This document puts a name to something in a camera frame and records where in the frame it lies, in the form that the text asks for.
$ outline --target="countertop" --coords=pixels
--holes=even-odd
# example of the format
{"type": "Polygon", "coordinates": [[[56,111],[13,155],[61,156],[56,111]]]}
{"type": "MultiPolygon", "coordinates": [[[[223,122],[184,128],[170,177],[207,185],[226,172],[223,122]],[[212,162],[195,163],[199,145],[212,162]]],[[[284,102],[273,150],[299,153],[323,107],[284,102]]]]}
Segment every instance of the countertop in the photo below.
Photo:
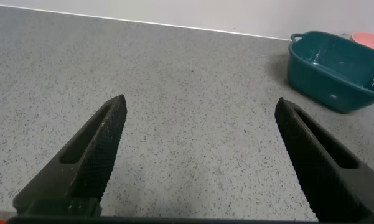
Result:
{"type": "Polygon", "coordinates": [[[374,105],[286,83],[288,41],[0,7],[0,210],[87,119],[128,117],[103,215],[316,220],[274,118],[306,110],[374,169],[374,105]]]}

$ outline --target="teal bowl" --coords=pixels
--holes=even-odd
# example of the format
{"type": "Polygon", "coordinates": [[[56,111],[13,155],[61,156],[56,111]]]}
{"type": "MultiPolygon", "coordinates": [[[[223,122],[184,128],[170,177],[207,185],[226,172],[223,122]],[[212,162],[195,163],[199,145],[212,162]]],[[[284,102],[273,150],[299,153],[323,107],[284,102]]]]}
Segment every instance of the teal bowl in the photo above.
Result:
{"type": "Polygon", "coordinates": [[[339,113],[374,104],[373,49],[317,31],[293,34],[291,39],[291,86],[339,113]]]}

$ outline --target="pink bowl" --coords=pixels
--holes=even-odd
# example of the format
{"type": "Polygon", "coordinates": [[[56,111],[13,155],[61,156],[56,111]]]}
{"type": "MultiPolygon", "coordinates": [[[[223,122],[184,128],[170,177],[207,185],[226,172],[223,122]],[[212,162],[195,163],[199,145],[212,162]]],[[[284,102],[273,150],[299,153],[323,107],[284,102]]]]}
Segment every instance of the pink bowl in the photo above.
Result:
{"type": "Polygon", "coordinates": [[[352,41],[374,49],[374,34],[368,32],[355,32],[350,38],[352,41]]]}

